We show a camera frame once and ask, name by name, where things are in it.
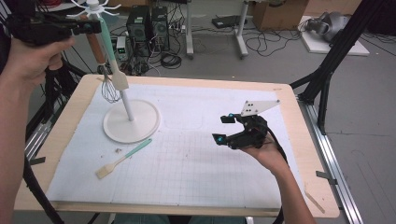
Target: round base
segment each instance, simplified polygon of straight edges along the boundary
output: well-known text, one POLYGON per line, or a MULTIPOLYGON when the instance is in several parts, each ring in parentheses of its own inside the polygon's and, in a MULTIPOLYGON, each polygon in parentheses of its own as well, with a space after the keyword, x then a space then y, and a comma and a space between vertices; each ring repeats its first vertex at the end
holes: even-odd
POLYGON ((129 121, 124 104, 116 104, 107 112, 103 127, 109 138, 131 144, 142 141, 158 129, 160 113, 146 101, 131 100, 129 103, 134 120, 129 121))

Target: cardboard box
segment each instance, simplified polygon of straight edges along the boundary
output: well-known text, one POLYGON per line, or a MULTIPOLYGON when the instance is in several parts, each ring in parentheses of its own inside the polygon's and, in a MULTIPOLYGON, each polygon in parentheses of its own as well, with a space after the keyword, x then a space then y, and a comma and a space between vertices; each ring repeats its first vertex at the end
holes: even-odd
POLYGON ((288 0, 283 5, 272 7, 267 2, 256 4, 253 23, 259 30, 297 30, 309 0, 288 0))
POLYGON ((109 7, 116 7, 121 4, 122 7, 131 7, 131 6, 150 6, 150 0, 109 0, 109 7))
POLYGON ((323 12, 338 11, 344 15, 353 15, 360 3, 361 0, 310 0, 304 14, 318 17, 323 12))

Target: forearm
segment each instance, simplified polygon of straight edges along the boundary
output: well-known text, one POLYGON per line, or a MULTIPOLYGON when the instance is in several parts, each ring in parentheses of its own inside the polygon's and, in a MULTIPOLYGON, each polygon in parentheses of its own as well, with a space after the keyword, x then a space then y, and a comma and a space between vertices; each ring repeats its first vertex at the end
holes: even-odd
POLYGON ((32 87, 0 76, 0 222, 10 223, 21 184, 27 110, 32 87))
POLYGON ((289 167, 275 173, 286 224, 316 223, 289 167))

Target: computer tower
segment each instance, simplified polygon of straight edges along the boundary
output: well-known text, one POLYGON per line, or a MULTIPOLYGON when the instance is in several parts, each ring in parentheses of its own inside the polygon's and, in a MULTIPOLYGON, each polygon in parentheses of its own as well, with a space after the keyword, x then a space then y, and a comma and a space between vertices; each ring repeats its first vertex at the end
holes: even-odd
POLYGON ((168 10, 167 7, 154 7, 151 11, 152 30, 154 34, 154 49, 169 50, 168 10))
POLYGON ((148 6, 132 6, 126 22, 135 56, 150 56, 149 41, 153 37, 148 6))

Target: whisk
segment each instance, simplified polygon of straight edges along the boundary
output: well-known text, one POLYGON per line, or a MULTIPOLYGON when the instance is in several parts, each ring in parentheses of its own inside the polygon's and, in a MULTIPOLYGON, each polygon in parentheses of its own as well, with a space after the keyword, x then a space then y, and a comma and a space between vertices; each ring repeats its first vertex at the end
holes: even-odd
MULTIPOLYGON (((88 17, 86 15, 79 16, 82 20, 87 20, 88 17)), ((102 53, 100 48, 98 39, 96 38, 95 34, 86 35, 88 42, 90 43, 92 53, 95 56, 96 61, 99 63, 98 66, 98 73, 103 75, 103 82, 102 82, 102 96, 105 98, 109 103, 113 104, 116 103, 119 99, 121 99, 120 92, 117 91, 114 86, 113 82, 109 76, 108 70, 106 68, 106 59, 102 53)))
POLYGON ((111 75, 111 71, 107 69, 107 66, 104 65, 98 66, 98 73, 100 75, 103 75, 104 77, 102 82, 102 96, 109 103, 113 104, 121 99, 121 95, 120 92, 117 91, 116 88, 114 88, 113 82, 109 76, 109 72, 111 75))

